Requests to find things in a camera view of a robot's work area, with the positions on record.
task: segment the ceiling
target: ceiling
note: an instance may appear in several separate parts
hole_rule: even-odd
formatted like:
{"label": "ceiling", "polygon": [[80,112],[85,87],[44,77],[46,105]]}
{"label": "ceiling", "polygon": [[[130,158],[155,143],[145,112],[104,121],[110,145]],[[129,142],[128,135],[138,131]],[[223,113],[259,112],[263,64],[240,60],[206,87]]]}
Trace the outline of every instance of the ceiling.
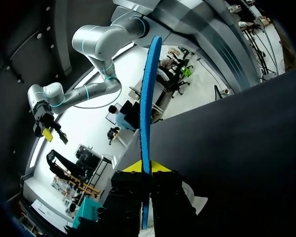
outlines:
{"label": "ceiling", "polygon": [[115,8],[110,0],[0,1],[0,188],[5,198],[19,192],[36,139],[27,90],[60,82],[66,91],[91,67],[73,50],[73,34],[86,24],[110,25]]}

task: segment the table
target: table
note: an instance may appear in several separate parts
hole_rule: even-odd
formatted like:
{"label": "table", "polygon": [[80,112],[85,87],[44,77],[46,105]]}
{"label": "table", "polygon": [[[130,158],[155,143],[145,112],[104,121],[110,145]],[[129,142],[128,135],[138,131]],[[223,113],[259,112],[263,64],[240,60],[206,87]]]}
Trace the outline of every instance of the table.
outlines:
{"label": "table", "polygon": [[123,141],[123,139],[121,139],[121,137],[119,136],[119,133],[121,132],[122,128],[119,127],[119,131],[117,133],[114,133],[113,135],[113,139],[112,141],[114,141],[115,139],[117,139],[121,144],[122,146],[126,147],[127,148],[127,145],[126,143]]}
{"label": "table", "polygon": [[[140,88],[142,86],[142,80],[140,80],[134,87],[131,87],[131,91],[129,92],[129,96],[134,99],[137,103],[140,103],[140,97],[138,94],[140,94]],[[153,97],[152,97],[152,108],[155,109],[159,116],[162,116],[164,109],[162,107],[166,107],[167,104],[163,105],[162,103],[159,103],[161,101],[161,97],[165,94],[164,87],[156,81],[154,85],[153,90]]]}
{"label": "table", "polygon": [[[251,1],[251,2],[247,2],[247,5],[248,6],[253,6],[255,3],[255,0]],[[231,13],[239,13],[240,11],[242,11],[242,7],[240,5],[233,5],[233,6],[230,6],[228,8],[228,10],[231,12]]]}

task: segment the robotic arm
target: robotic arm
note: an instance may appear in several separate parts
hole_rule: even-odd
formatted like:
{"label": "robotic arm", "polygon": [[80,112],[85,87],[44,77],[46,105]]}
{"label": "robotic arm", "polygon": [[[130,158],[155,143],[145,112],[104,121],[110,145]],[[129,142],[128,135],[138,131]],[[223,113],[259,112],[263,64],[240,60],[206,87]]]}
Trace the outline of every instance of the robotic arm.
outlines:
{"label": "robotic arm", "polygon": [[118,91],[112,57],[133,41],[149,47],[154,36],[164,45],[177,45],[198,54],[229,90],[241,92],[259,84],[260,70],[252,49],[223,0],[113,0],[120,5],[108,27],[86,25],[73,36],[73,48],[85,55],[104,79],[64,94],[59,83],[33,85],[28,99],[35,117],[36,136],[51,140],[49,128],[67,139],[54,122],[70,106]]}
{"label": "robotic arm", "polygon": [[54,128],[66,144],[66,135],[60,130],[60,124],[54,121],[53,113],[61,114],[78,103],[120,90],[112,57],[124,45],[144,37],[147,32],[148,24],[139,17],[117,20],[109,27],[86,25],[78,29],[73,37],[73,47],[99,70],[104,82],[87,84],[67,93],[58,82],[45,87],[32,85],[28,90],[28,100],[35,118],[35,135],[45,136],[51,141],[49,128]]}

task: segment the desk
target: desk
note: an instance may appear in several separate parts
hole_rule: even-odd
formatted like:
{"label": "desk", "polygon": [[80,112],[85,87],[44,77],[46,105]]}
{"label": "desk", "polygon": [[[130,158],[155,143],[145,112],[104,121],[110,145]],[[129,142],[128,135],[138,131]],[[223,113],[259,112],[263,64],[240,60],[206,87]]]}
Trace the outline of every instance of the desk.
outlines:
{"label": "desk", "polygon": [[114,141],[115,139],[117,139],[122,144],[122,146],[124,146],[125,148],[127,148],[126,143],[119,136],[119,134],[120,134],[120,132],[121,132],[122,129],[123,128],[119,127],[119,131],[117,133],[114,133],[112,141]]}
{"label": "desk", "polygon": [[255,27],[255,24],[252,23],[252,22],[246,22],[247,23],[247,26],[244,26],[244,27],[240,27],[240,30],[243,32],[245,30],[250,30],[252,28]]}
{"label": "desk", "polygon": [[[140,94],[141,87],[142,80],[140,80],[134,87],[132,87],[131,91],[128,94],[132,99],[134,99],[138,103],[140,102],[140,97],[137,94]],[[165,108],[168,106],[170,100],[165,100],[165,95],[167,95],[167,93],[164,91],[163,85],[156,81],[153,90],[152,109],[157,111],[159,114],[153,119],[152,122],[158,121],[162,116]]]}
{"label": "desk", "polygon": [[[251,2],[247,2],[247,5],[248,6],[253,6],[255,3],[255,0],[251,1]],[[240,11],[242,11],[242,7],[240,5],[232,5],[230,7],[228,7],[228,10],[231,12],[231,13],[239,13]]]}

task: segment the white floor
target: white floor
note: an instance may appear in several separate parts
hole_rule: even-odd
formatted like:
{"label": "white floor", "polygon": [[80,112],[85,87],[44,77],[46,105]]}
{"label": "white floor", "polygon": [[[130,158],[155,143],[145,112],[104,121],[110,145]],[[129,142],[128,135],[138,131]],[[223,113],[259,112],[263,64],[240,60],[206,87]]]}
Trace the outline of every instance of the white floor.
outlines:
{"label": "white floor", "polygon": [[[279,75],[283,74],[285,71],[283,52],[282,47],[279,43],[279,36],[273,25],[269,25],[265,29],[274,50]],[[270,45],[265,34],[262,31],[259,31],[257,35],[260,37],[267,50],[273,57]],[[271,57],[267,53],[266,49],[264,48],[263,44],[260,42],[257,36],[254,37],[260,50],[264,51],[266,54],[264,59],[267,67],[272,71],[276,71],[275,65]],[[190,64],[194,66],[194,69],[192,69],[193,74],[189,78],[184,79],[184,81],[190,82],[191,85],[186,84],[182,87],[183,95],[179,95],[177,92],[174,94],[175,97],[171,99],[167,109],[162,116],[163,119],[167,119],[181,113],[193,110],[215,100],[214,85],[217,84],[217,82],[215,81],[213,76],[199,62],[196,61],[196,59],[197,56],[194,55],[190,61]],[[216,76],[216,74],[206,65],[204,61],[201,60],[201,62],[205,67],[207,67],[207,69],[212,72],[212,74],[218,80],[218,88],[220,89],[221,87],[222,89],[225,89],[225,84],[218,78],[218,76]]]}

